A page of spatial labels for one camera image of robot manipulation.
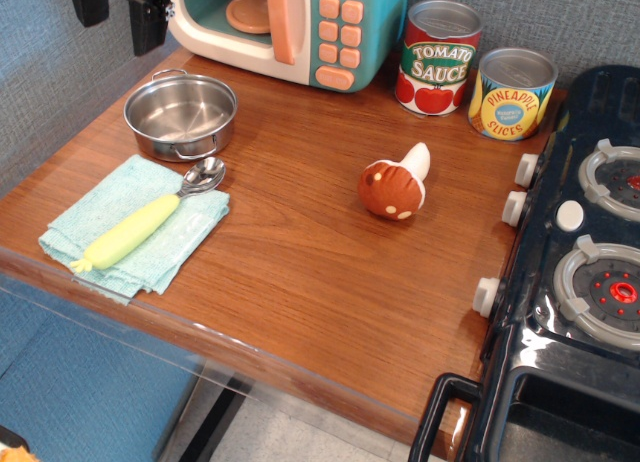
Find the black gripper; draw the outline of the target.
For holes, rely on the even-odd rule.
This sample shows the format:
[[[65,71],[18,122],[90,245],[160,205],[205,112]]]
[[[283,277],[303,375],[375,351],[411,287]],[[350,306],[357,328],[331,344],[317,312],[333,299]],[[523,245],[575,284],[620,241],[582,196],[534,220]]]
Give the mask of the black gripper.
[[[165,43],[171,0],[128,0],[133,52],[143,56]],[[76,17],[92,27],[109,17],[109,0],[72,0]]]

